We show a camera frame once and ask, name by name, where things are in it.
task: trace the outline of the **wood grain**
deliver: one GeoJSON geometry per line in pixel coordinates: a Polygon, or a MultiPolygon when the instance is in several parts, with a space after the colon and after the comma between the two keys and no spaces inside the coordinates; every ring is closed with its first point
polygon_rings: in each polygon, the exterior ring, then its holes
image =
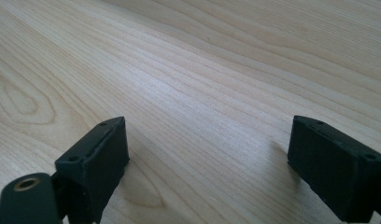
{"type": "Polygon", "coordinates": [[[102,223],[340,223],[295,114],[381,152],[381,1],[0,0],[0,190],[123,115],[102,223]]]}

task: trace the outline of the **light wood surface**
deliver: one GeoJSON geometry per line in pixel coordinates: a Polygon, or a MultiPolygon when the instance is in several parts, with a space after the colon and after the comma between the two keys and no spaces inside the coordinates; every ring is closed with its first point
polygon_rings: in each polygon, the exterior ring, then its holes
{"type": "Polygon", "coordinates": [[[292,117],[381,152],[381,0],[109,2],[0,0],[0,190],[125,116],[102,223],[341,223],[292,117]]]}

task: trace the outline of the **screw hole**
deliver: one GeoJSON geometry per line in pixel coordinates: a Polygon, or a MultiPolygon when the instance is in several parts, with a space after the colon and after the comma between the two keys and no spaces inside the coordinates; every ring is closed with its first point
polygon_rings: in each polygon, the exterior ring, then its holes
{"type": "Polygon", "coordinates": [[[69,161],[77,161],[79,160],[79,157],[75,156],[75,157],[70,157],[68,158],[69,161]]]}
{"type": "Polygon", "coordinates": [[[28,189],[31,189],[38,185],[40,182],[39,178],[36,177],[31,177],[31,178],[26,178],[21,181],[19,181],[16,185],[14,190],[15,191],[26,191],[28,189]]]}
{"type": "Polygon", "coordinates": [[[374,160],[374,159],[376,159],[376,156],[375,156],[375,155],[372,155],[372,154],[366,154],[365,157],[368,158],[368,159],[370,159],[370,160],[374,160]]]}

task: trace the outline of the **wooden table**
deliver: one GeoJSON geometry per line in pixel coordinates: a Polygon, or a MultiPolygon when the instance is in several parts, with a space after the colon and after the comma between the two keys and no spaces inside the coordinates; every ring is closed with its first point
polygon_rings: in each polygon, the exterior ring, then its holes
{"type": "Polygon", "coordinates": [[[0,190],[125,116],[102,223],[340,223],[292,117],[381,152],[381,0],[110,2],[0,0],[0,190]]]}

